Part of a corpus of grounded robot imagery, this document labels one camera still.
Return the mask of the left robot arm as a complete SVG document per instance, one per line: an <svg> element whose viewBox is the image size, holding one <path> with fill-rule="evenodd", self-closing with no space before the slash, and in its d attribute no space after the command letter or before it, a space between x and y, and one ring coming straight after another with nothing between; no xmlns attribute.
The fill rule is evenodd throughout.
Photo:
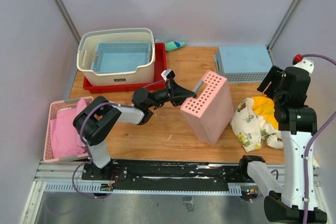
<svg viewBox="0 0 336 224"><path fill-rule="evenodd" d="M73 127L85 145L89 164L94 164L94 173L100 179L112 175L111 157L107 151L106 138L117 123L146 124L152 117L150 108L158 109L170 102L180 106L185 100L197 97L195 91L178 85L173 78L165 81L165 88L154 92L138 88L132 96L132 104L119 104L103 96L95 98L73 120Z"/></svg>

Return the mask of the pink perforated basket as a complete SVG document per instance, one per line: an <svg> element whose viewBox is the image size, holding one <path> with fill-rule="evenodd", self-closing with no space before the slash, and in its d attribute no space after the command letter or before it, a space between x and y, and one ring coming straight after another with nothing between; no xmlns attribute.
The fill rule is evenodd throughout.
<svg viewBox="0 0 336 224"><path fill-rule="evenodd" d="M214 145L234 115L234 107L228 80L208 70L195 86L196 92L202 85L204 90L196 98L187 98L180 112L196 137Z"/></svg>

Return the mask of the blue perforated basket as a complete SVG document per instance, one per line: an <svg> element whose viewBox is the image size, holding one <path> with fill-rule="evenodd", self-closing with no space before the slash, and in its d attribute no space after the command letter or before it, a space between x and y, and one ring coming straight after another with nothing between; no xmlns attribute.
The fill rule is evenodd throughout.
<svg viewBox="0 0 336 224"><path fill-rule="evenodd" d="M261 82L272 67L264 45L220 46L214 62L217 74L231 83Z"/></svg>
<svg viewBox="0 0 336 224"><path fill-rule="evenodd" d="M135 71L151 58L149 42L101 42L97 45L91 70L95 73L121 73Z"/></svg>

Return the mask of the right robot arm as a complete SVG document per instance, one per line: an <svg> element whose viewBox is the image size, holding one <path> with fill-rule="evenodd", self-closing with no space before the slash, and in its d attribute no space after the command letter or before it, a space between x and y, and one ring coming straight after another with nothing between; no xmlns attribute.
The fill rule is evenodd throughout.
<svg viewBox="0 0 336 224"><path fill-rule="evenodd" d="M257 89L274 101L274 115L284 144L284 183L281 185L265 160L255 155L240 159L238 177L255 182L264 197L264 212L270 222L327 222L327 213L318 207L313 181L313 137L318 130L315 110L305 105L310 81L305 69L272 66Z"/></svg>

